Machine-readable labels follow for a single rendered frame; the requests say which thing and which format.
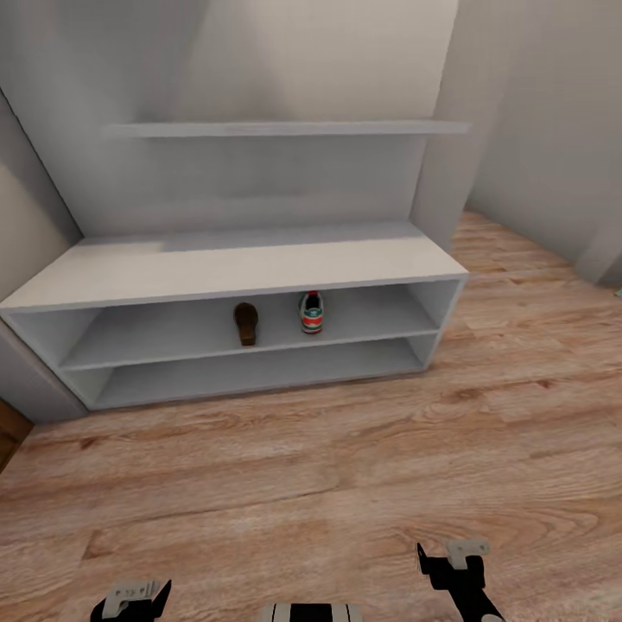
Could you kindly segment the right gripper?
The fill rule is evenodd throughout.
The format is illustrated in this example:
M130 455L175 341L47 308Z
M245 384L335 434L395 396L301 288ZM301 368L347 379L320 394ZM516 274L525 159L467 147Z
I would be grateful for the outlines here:
M434 590L449 590L454 598L454 603L458 607L456 596L468 586L476 587L483 591L485 587L485 577L483 573L483 562L476 555L466 557L467 569L455 570L448 562L448 557L427 557L421 544L417 544L419 561L421 563L422 574L429 574Z

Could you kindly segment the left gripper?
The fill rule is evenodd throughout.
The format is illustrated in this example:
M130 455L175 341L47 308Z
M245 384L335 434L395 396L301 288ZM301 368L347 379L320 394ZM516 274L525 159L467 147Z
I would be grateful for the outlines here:
M102 602L94 607L91 614L91 622L155 622L155 619L162 616L171 587L172 581L168 580L168 583L154 600L150 598L129 600L129 606L116 618L102 618L102 612L105 607L105 603Z

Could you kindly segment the sandal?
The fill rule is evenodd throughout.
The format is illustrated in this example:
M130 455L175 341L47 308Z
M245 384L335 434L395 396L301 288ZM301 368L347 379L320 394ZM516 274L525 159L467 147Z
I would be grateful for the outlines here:
M258 314L255 306L246 302L239 303L234 310L234 320L239 326L242 346L255 346L255 326L258 323Z

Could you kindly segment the gym shoe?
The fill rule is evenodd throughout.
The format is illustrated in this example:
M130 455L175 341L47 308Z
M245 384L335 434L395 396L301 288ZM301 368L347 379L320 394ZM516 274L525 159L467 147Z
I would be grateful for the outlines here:
M302 291L297 299L301 329L305 333L319 333L322 330L323 301L317 290Z

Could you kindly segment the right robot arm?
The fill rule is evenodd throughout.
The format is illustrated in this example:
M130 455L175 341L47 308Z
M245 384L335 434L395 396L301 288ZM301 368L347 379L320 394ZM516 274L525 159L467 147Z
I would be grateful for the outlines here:
M484 538L448 540L449 557L427 557L417 544L422 574L434 590L449 590L464 622L506 622L483 592L485 577L480 557L490 553Z

